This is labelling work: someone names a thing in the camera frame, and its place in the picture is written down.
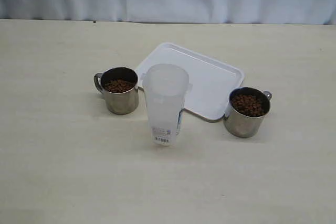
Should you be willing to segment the steel mug with pellets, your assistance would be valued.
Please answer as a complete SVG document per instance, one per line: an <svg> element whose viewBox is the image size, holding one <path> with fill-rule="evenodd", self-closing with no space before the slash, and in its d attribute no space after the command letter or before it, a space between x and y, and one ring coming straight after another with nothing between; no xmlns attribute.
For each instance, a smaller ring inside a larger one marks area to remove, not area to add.
<svg viewBox="0 0 336 224"><path fill-rule="evenodd" d="M228 97L224 113L226 130L240 138L256 135L264 117L269 113L272 93L251 87L234 89Z"/></svg>
<svg viewBox="0 0 336 224"><path fill-rule="evenodd" d="M115 67L93 78L107 109L116 115L133 112L139 105L138 75L127 67Z"/></svg>

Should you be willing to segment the clear plastic tall container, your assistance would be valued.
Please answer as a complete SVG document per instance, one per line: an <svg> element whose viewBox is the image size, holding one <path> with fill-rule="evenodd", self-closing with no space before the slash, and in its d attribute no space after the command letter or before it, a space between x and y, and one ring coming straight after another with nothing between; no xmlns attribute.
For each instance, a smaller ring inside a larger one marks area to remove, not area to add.
<svg viewBox="0 0 336 224"><path fill-rule="evenodd" d="M186 70L173 64L154 65L143 75L142 88L154 143L176 143L185 97L192 87Z"/></svg>

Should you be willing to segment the white plastic tray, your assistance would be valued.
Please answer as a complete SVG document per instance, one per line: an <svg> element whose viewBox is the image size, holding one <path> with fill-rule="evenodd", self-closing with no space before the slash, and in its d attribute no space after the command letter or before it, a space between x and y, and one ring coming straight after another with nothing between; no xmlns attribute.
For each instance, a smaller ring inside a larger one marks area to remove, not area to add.
<svg viewBox="0 0 336 224"><path fill-rule="evenodd" d="M157 64L173 64L189 75L184 109L207 120L220 120L228 105L232 90L240 87L245 74L242 70L187 48L165 42L159 44L136 68L138 86L148 69Z"/></svg>

